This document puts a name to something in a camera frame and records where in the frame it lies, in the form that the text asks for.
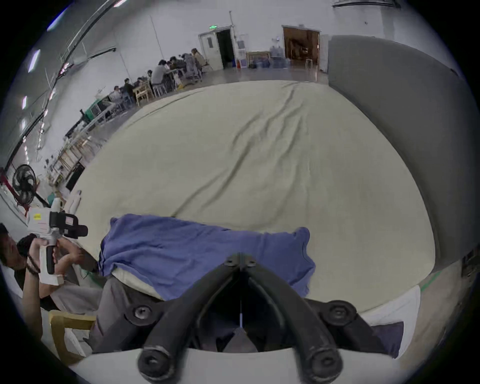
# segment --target bracelet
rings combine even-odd
[[[37,272],[39,274],[40,273],[40,268],[38,267],[38,265],[36,265],[35,261],[33,260],[32,256],[30,256],[30,254],[27,253],[27,256],[28,256],[28,260],[30,260],[30,262],[32,263],[31,268],[33,268],[35,270],[35,272]]]
[[[31,266],[29,266],[28,263],[27,263],[27,269],[28,269],[28,272],[30,272],[30,274],[31,274],[32,276],[38,278],[38,272],[36,272]]]

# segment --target blue towel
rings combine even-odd
[[[101,246],[103,276],[116,267],[153,286],[164,299],[182,295],[235,253],[252,255],[305,297],[315,263],[307,255],[310,233],[233,231],[172,217],[125,215],[110,220]]]

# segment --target black hair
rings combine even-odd
[[[5,266],[7,264],[7,259],[4,253],[5,246],[3,244],[3,238],[6,236],[8,236],[8,231],[3,223],[0,223],[0,261]]]

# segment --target black fan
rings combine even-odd
[[[36,197],[45,207],[48,203],[36,193],[36,177],[31,166],[20,165],[13,174],[12,187],[18,194],[18,202],[21,205],[29,205]]]

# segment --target beige mattress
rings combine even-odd
[[[316,263],[308,297],[347,300],[359,311],[400,296],[435,261],[407,167],[327,85],[222,84],[154,102],[110,139],[77,189],[77,216],[89,228],[79,241],[95,256],[110,218],[126,213],[253,231],[307,227]]]

